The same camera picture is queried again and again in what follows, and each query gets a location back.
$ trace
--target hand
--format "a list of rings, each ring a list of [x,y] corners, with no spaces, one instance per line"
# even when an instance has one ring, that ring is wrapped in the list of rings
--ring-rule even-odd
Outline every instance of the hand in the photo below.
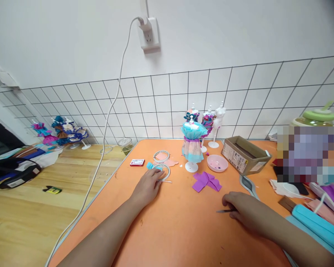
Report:
[[[160,169],[148,170],[136,185],[130,197],[132,202],[138,204],[142,209],[153,201],[161,185],[161,181],[158,180],[163,174],[164,171]]]
[[[222,202],[224,206],[237,209],[230,212],[232,219],[238,220],[246,228],[270,240],[274,240],[282,226],[287,223],[287,220],[270,207],[241,192],[224,195]]]

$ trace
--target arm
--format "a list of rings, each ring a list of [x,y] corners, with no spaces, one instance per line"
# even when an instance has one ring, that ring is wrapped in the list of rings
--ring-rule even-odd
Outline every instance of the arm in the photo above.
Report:
[[[222,201],[237,209],[230,212],[232,219],[278,244],[300,267],[334,266],[333,254],[261,201],[240,192],[230,192]]]
[[[131,223],[157,195],[163,175],[159,169],[148,170],[138,182],[131,197],[96,227],[58,265],[111,266]]]

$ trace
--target pen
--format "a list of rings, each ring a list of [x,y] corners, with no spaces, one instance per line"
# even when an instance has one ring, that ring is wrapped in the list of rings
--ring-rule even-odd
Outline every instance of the pen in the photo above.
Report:
[[[226,212],[232,212],[232,211],[237,211],[237,210],[220,210],[216,211],[217,213],[226,213]]]

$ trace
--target brown box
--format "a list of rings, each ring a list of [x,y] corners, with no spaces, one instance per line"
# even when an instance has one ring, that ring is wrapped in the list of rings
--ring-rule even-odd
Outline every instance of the brown box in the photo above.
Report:
[[[259,173],[272,157],[240,136],[225,139],[222,155],[244,176]]]

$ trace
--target green lid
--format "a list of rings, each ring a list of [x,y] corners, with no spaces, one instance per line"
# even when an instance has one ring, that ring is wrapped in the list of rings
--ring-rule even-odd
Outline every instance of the green lid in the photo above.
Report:
[[[312,119],[315,121],[333,121],[334,113],[328,110],[329,106],[333,103],[333,101],[329,101],[325,107],[322,109],[315,109],[313,111],[306,111],[303,113],[303,117],[307,119]]]

